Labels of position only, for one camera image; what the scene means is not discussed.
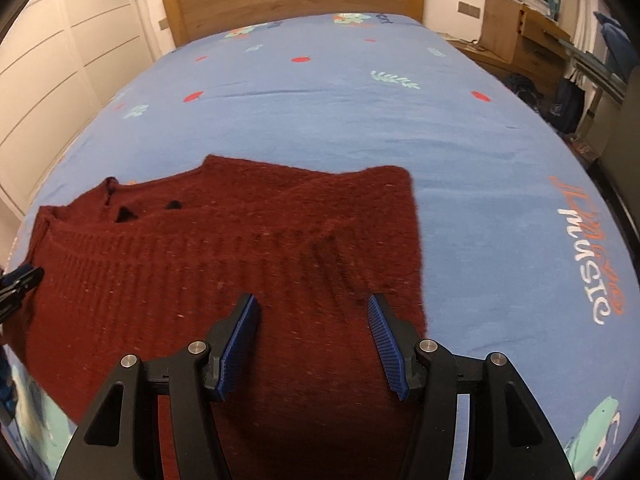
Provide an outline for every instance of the red dot pattern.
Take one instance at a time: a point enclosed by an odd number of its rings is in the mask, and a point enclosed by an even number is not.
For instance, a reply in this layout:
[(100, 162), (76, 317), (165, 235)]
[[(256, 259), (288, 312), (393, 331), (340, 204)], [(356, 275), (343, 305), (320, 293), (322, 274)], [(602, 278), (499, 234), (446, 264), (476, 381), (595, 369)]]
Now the red dot pattern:
[(184, 102), (185, 103), (190, 103), (191, 101), (195, 101), (198, 97), (200, 97), (202, 94), (204, 94), (203, 91), (200, 92), (194, 92), (191, 95), (187, 95), (187, 97), (184, 98)]
[(481, 101), (484, 101), (485, 103), (491, 102), (491, 99), (489, 99), (486, 95), (481, 94), (480, 92), (476, 92), (475, 90), (471, 92), (471, 95), (476, 99), (480, 99)]

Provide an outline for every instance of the red sweater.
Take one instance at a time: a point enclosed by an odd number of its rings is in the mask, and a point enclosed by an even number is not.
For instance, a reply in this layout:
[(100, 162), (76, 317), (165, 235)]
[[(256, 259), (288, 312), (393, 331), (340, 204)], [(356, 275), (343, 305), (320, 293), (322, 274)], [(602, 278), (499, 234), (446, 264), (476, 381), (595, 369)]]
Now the red sweater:
[[(262, 305), (255, 351), (214, 407), (234, 478), (398, 474), (415, 407), (386, 384), (366, 300), (384, 292), (424, 333), (405, 170), (329, 174), (208, 156), (146, 184), (108, 178), (40, 209), (28, 260), (46, 276), (5, 335), (74, 421), (122, 355), (172, 354), (251, 292)], [(172, 459), (167, 405), (161, 443)], [(175, 461), (163, 461), (177, 479)]]

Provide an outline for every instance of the black bag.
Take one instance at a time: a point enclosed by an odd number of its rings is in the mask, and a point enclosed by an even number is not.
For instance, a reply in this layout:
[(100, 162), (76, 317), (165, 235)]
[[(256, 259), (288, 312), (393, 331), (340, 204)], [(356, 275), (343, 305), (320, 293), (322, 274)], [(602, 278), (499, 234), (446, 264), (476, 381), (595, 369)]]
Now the black bag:
[(531, 79), (522, 74), (509, 74), (502, 80), (502, 84), (516, 94), (521, 101), (529, 105), (535, 113), (540, 113), (540, 105), (543, 95), (536, 90), (536, 85)]
[(547, 121), (562, 134), (574, 133), (584, 112), (584, 90), (575, 83), (576, 79), (577, 72), (574, 72), (569, 79), (560, 80), (554, 103), (549, 108)]

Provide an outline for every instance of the blue gripper pad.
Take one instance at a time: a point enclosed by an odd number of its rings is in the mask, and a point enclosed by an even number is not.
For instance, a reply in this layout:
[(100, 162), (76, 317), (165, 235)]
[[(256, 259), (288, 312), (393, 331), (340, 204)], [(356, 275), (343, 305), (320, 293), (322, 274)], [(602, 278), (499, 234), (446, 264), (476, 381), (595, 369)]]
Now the blue gripper pad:
[(369, 298), (367, 317), (389, 387), (400, 400), (418, 400), (426, 384), (426, 370), (415, 356), (421, 339), (417, 330), (394, 315), (383, 294)]
[(205, 386), (212, 388), (214, 400), (225, 400), (235, 389), (259, 321), (258, 301), (253, 294), (243, 294), (231, 314), (209, 330), (211, 352)]

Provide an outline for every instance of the cartoon print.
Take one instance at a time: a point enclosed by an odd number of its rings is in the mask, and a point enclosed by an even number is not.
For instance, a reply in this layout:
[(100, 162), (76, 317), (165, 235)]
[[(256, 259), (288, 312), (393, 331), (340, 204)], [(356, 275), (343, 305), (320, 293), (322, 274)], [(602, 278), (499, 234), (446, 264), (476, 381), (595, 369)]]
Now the cartoon print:
[[(593, 480), (596, 473), (604, 469), (611, 455), (611, 446), (618, 439), (619, 427), (618, 401), (607, 397), (587, 417), (578, 436), (572, 437), (564, 446), (576, 480)], [(601, 460), (607, 444), (609, 451)]]
[(385, 83), (400, 83), (402, 86), (406, 86), (407, 88), (415, 88), (416, 90), (420, 89), (417, 83), (412, 83), (410, 79), (399, 77), (397, 75), (385, 74), (384, 72), (376, 73), (375, 70), (372, 70), (371, 77), (376, 81), (382, 81)]
[(12, 371), (19, 398), (15, 420), (25, 448), (32, 450), (53, 476), (75, 427), (31, 376), (15, 366)]
[(149, 105), (134, 106), (131, 110), (129, 110), (129, 113), (123, 117), (123, 119), (129, 119), (130, 117), (140, 117), (140, 115), (146, 112), (147, 108), (149, 108)]
[(250, 32), (253, 32), (256, 28), (263, 27), (265, 25), (267, 25), (267, 23), (258, 23), (257, 25), (249, 25), (248, 27), (235, 28), (234, 30), (230, 30), (226, 34), (225, 38), (237, 38), (246, 36)]
[(359, 14), (358, 12), (342, 12), (341, 14), (334, 14), (334, 23), (349, 25), (351, 23), (362, 23), (364, 20), (369, 20), (370, 18), (371, 16)]
[(431, 52), (434, 56), (445, 57), (445, 55), (443, 53), (441, 53), (441, 51), (439, 51), (437, 48), (433, 48), (431, 46), (428, 46), (427, 50), (429, 52)]

